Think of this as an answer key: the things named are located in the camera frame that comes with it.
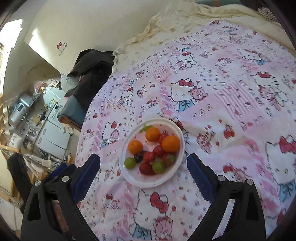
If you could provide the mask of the black jacket pile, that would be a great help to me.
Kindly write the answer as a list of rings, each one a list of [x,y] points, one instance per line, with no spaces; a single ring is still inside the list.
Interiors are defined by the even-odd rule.
[[[110,77],[114,58],[111,51],[87,49],[80,52],[73,69],[67,75],[71,78],[79,77],[80,80],[65,96],[74,96],[83,108],[88,109],[93,98]]]

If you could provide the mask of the pink Hello Kitty blanket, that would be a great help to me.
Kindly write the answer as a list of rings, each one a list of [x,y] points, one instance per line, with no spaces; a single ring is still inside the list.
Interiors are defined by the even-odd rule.
[[[295,196],[295,57],[267,37],[213,21],[112,74],[82,126],[77,162],[101,168],[80,210],[100,240],[187,240],[206,213],[186,163],[165,184],[140,189],[118,163],[141,123],[179,126],[185,153],[217,174],[252,178],[270,235]]]

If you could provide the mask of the red strawberry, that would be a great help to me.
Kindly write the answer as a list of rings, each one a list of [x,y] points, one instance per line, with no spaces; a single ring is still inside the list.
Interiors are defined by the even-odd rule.
[[[139,172],[145,176],[152,176],[156,173],[153,171],[152,165],[148,162],[142,162],[139,167]]]
[[[165,153],[162,157],[162,161],[165,167],[169,167],[175,163],[176,156],[173,153]]]

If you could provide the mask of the green grape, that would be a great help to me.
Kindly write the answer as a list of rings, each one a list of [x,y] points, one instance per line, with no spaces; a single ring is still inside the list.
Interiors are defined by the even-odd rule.
[[[156,174],[162,174],[162,173],[165,173],[166,166],[162,161],[155,161],[155,162],[152,163],[152,170]]]
[[[125,159],[124,164],[126,169],[133,169],[137,165],[137,162],[134,158],[129,157]]]

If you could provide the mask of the large orange mandarin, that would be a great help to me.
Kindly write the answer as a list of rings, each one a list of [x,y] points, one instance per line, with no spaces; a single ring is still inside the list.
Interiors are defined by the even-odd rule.
[[[165,152],[175,153],[180,149],[180,140],[175,135],[163,139],[161,146]]]

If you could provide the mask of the white plastic bag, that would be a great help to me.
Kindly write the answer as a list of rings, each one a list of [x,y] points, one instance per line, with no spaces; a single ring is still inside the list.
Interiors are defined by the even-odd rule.
[[[77,82],[77,80],[75,78],[68,77],[64,73],[60,74],[60,82],[61,82],[61,88],[65,92],[75,88],[77,86],[77,84],[78,84],[78,82]]]

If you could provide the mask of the pink strawberry plate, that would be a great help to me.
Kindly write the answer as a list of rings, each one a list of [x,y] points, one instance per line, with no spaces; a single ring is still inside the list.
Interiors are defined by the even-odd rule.
[[[180,127],[165,118],[141,123],[128,135],[119,155],[125,180],[138,188],[164,184],[185,159],[185,140]]]

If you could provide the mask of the small orange mandarin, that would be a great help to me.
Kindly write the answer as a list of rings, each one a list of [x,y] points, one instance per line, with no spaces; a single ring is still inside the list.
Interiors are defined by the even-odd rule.
[[[127,147],[128,151],[134,155],[139,154],[143,151],[143,145],[138,140],[131,140]]]

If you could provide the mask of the grey orange cushion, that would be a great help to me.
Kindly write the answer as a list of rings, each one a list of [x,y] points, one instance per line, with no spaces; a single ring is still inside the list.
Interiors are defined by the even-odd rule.
[[[74,96],[70,96],[64,107],[57,114],[58,121],[68,124],[70,127],[81,131],[85,120],[87,109],[85,109]]]

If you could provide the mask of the cream bed sheet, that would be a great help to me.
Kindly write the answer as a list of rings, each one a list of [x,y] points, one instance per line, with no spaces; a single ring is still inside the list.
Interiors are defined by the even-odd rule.
[[[113,51],[115,58],[112,72],[128,70],[133,64],[151,55],[159,45],[215,20],[224,20],[255,30],[295,54],[292,41],[279,23],[267,21],[246,6],[228,4],[213,7],[189,1],[174,1],[149,20],[143,33],[130,38]]]

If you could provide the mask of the striped black clothes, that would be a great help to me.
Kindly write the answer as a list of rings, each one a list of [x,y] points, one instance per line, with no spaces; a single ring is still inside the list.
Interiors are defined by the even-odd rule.
[[[267,7],[260,7],[258,8],[257,12],[263,17],[265,18],[267,21],[271,21],[271,22],[278,22],[277,18],[275,17],[275,15],[272,13],[272,11],[267,8]]]

